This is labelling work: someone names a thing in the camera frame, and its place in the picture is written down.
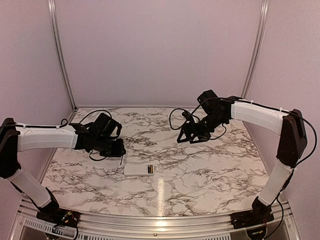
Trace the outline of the white remote control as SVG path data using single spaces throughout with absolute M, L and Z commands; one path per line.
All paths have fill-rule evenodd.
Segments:
M 124 166 L 124 175 L 125 176 L 152 176 L 155 172 L 153 167 L 153 174 L 148 174 L 147 165 L 152 164 L 126 164 Z

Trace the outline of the white battery compartment cover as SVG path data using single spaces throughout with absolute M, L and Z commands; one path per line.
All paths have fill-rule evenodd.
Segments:
M 189 167 L 192 167 L 195 164 L 196 160 L 192 157 L 190 157 L 187 161 L 186 161 L 186 165 Z

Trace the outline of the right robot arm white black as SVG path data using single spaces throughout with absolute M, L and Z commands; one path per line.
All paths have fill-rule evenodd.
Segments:
M 185 110 L 181 114 L 184 123 L 178 127 L 178 143 L 213 141 L 212 134 L 216 128 L 229 124 L 231 120 L 261 127 L 277 137 L 273 168 L 263 190 L 255 198 L 245 217 L 252 224 L 260 223 L 289 185 L 295 168 L 305 160 L 303 154 L 308 144 L 305 129 L 307 121 L 298 109 L 284 110 L 236 96 L 218 97 L 212 91 L 204 92 L 197 100 L 198 107 L 203 109 L 205 116 L 195 119 L 194 112 Z

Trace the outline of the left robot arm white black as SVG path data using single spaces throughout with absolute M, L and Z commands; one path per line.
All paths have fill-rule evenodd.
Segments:
M 101 158 L 126 154 L 120 138 L 122 125 L 102 113 L 94 122 L 61 125 L 28 125 L 6 118 L 0 127 L 0 177 L 25 194 L 38 209 L 36 217 L 51 223 L 75 227 L 79 212 L 60 207 L 53 193 L 22 169 L 18 153 L 35 149 L 97 151 Z

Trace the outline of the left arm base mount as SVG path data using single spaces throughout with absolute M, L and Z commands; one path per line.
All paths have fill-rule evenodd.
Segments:
M 36 218 L 58 226 L 76 228 L 80 219 L 80 213 L 74 210 L 59 208 L 58 210 L 53 210 L 49 213 L 38 211 Z

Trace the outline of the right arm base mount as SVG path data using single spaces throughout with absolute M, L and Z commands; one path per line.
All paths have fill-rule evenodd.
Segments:
M 230 219 L 234 229 L 241 229 L 263 225 L 273 221 L 275 218 L 272 211 L 263 216 L 255 216 L 252 210 L 246 210 L 232 213 Z

